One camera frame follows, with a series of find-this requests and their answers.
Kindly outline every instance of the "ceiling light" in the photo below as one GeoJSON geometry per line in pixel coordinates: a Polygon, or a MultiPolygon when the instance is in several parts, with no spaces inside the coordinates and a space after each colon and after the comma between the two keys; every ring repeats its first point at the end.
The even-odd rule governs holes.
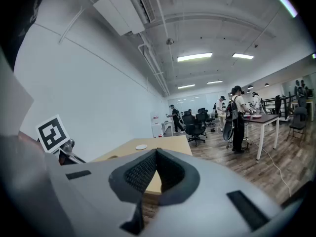
{"type": "Polygon", "coordinates": [[[254,56],[245,55],[245,54],[241,54],[241,53],[234,53],[233,57],[235,57],[235,58],[244,58],[244,59],[252,59],[254,56]]]}
{"type": "Polygon", "coordinates": [[[293,18],[297,16],[297,11],[289,0],[280,0],[280,2],[285,6],[285,8],[288,10],[293,18]]]}
{"type": "Polygon", "coordinates": [[[189,55],[189,56],[178,57],[178,62],[192,60],[192,59],[211,57],[212,54],[213,53],[201,53],[201,54],[194,54],[194,55],[189,55]]]}
{"type": "Polygon", "coordinates": [[[181,86],[181,87],[178,87],[178,89],[187,88],[187,87],[193,87],[193,86],[195,86],[195,84],[191,84],[191,85],[187,85],[187,86],[181,86]]]}
{"type": "Polygon", "coordinates": [[[218,82],[222,82],[222,81],[210,81],[207,84],[211,84],[211,83],[218,83],[218,82]]]}

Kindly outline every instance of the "black office chair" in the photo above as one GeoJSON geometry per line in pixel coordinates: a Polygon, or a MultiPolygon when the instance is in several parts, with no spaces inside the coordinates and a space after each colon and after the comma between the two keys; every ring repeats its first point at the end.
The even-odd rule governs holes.
{"type": "Polygon", "coordinates": [[[197,116],[197,123],[195,124],[196,125],[196,128],[197,129],[204,129],[204,133],[202,133],[201,135],[206,136],[206,132],[205,132],[205,129],[206,129],[206,116],[204,113],[198,113],[197,116]]]}
{"type": "Polygon", "coordinates": [[[184,112],[184,115],[182,116],[182,120],[184,124],[186,125],[186,133],[188,135],[191,135],[191,138],[188,139],[188,142],[195,141],[196,147],[198,146],[197,141],[203,141],[205,143],[205,140],[202,140],[199,138],[201,134],[205,132],[204,128],[197,128],[196,124],[194,122],[194,118],[190,112],[184,112]]]}
{"type": "Polygon", "coordinates": [[[301,141],[303,139],[303,135],[305,135],[305,137],[306,137],[306,132],[304,133],[304,130],[306,130],[306,122],[307,122],[307,110],[306,110],[306,108],[304,108],[304,107],[296,107],[295,110],[294,110],[293,122],[290,125],[290,131],[288,133],[286,141],[288,140],[289,136],[297,138],[297,137],[294,136],[294,133],[296,132],[296,133],[300,133],[302,135],[301,138],[297,138],[297,139],[301,139],[300,140],[300,143],[301,143],[301,141]]]}
{"type": "Polygon", "coordinates": [[[205,108],[200,108],[198,109],[197,113],[204,113],[205,112],[205,108]]]}
{"type": "Polygon", "coordinates": [[[212,125],[215,126],[215,123],[212,123],[212,121],[214,121],[215,118],[209,117],[207,112],[205,113],[205,117],[206,117],[206,123],[207,123],[207,126],[206,126],[206,127],[212,126],[212,125]]]}

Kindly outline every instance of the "desk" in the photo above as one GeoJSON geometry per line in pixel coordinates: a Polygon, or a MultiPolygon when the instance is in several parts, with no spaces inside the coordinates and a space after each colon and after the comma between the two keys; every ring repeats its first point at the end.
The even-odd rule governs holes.
{"type": "MultiPolygon", "coordinates": [[[[243,118],[245,120],[245,124],[249,121],[250,123],[255,123],[260,125],[260,142],[259,142],[259,149],[256,159],[260,159],[261,151],[262,151],[262,145],[263,145],[263,139],[265,134],[265,125],[272,123],[273,121],[276,121],[276,136],[275,136],[275,143],[273,148],[277,148],[277,136],[278,136],[278,126],[279,126],[279,115],[268,115],[263,114],[261,118],[253,118],[249,120],[249,118],[243,118]]],[[[248,125],[246,126],[246,138],[248,138],[248,125]]]]}
{"type": "MultiPolygon", "coordinates": [[[[133,139],[119,146],[118,148],[115,148],[114,150],[108,152],[107,154],[93,160],[93,162],[108,160],[109,158],[112,158],[115,156],[122,157],[122,156],[141,152],[143,150],[135,149],[136,146],[141,145],[141,144],[147,145],[147,148],[143,150],[162,148],[162,149],[168,149],[168,150],[184,153],[190,156],[192,155],[187,137],[185,135],[182,135],[182,136],[152,138],[152,139],[133,139]]],[[[150,193],[150,194],[160,195],[161,194],[160,187],[161,187],[161,180],[156,171],[152,181],[148,185],[145,192],[150,193]]]]}
{"type": "MultiPolygon", "coordinates": [[[[314,101],[313,101],[313,99],[307,99],[306,103],[311,105],[311,112],[312,112],[311,120],[314,121],[314,101]]],[[[294,109],[294,106],[298,106],[297,100],[295,100],[291,103],[292,109],[294,109]]]]}
{"type": "Polygon", "coordinates": [[[161,123],[161,125],[163,126],[163,134],[166,133],[166,127],[165,125],[166,124],[170,124],[170,129],[171,129],[171,136],[173,137],[173,129],[172,129],[172,121],[168,121],[168,122],[164,122],[164,123],[161,123]]]}

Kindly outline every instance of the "person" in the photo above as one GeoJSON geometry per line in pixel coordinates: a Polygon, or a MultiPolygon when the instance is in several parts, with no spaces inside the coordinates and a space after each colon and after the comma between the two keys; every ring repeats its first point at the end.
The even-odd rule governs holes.
{"type": "Polygon", "coordinates": [[[182,125],[179,122],[179,111],[174,108],[174,105],[170,105],[170,108],[172,109],[172,115],[168,115],[167,117],[172,117],[173,118],[173,122],[174,122],[174,132],[173,133],[177,133],[178,132],[178,128],[180,128],[181,132],[180,133],[184,133],[185,130],[183,129],[182,125]]]}
{"type": "Polygon", "coordinates": [[[260,114],[260,109],[261,109],[259,94],[257,92],[253,92],[252,97],[253,97],[253,106],[254,108],[256,108],[256,114],[258,115],[260,114]]]}
{"type": "Polygon", "coordinates": [[[223,108],[223,101],[226,100],[224,96],[221,96],[219,99],[217,99],[217,102],[216,102],[216,111],[217,111],[217,115],[218,115],[218,119],[219,119],[219,123],[220,123],[220,126],[221,126],[221,132],[223,131],[224,129],[224,126],[225,126],[225,123],[226,123],[226,120],[225,118],[223,117],[224,113],[225,113],[225,109],[223,108]]]}
{"type": "Polygon", "coordinates": [[[297,99],[299,99],[300,97],[304,96],[304,91],[303,88],[300,86],[300,81],[296,80],[295,84],[296,85],[294,87],[294,95],[297,99]]]}
{"type": "Polygon", "coordinates": [[[244,153],[244,149],[241,147],[245,132],[243,112],[245,111],[253,114],[253,111],[247,108],[241,94],[243,94],[243,91],[240,86],[235,86],[232,88],[232,102],[236,104],[238,110],[238,117],[234,119],[233,151],[235,154],[244,153]]]}
{"type": "Polygon", "coordinates": [[[304,95],[305,95],[306,99],[308,99],[308,91],[309,91],[309,89],[308,89],[308,87],[304,84],[304,80],[301,80],[301,86],[302,86],[302,88],[303,88],[303,90],[304,90],[304,95]]]}

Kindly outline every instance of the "person wearing black shirt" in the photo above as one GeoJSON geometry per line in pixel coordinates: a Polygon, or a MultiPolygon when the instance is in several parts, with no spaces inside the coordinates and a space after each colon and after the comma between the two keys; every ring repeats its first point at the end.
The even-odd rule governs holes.
{"type": "Polygon", "coordinates": [[[173,122],[174,122],[174,132],[173,133],[177,133],[178,132],[178,128],[180,128],[181,133],[184,133],[185,130],[183,129],[182,125],[179,122],[179,111],[174,108],[174,105],[170,105],[171,109],[172,109],[172,115],[168,115],[168,117],[172,117],[173,118],[173,122]]]}

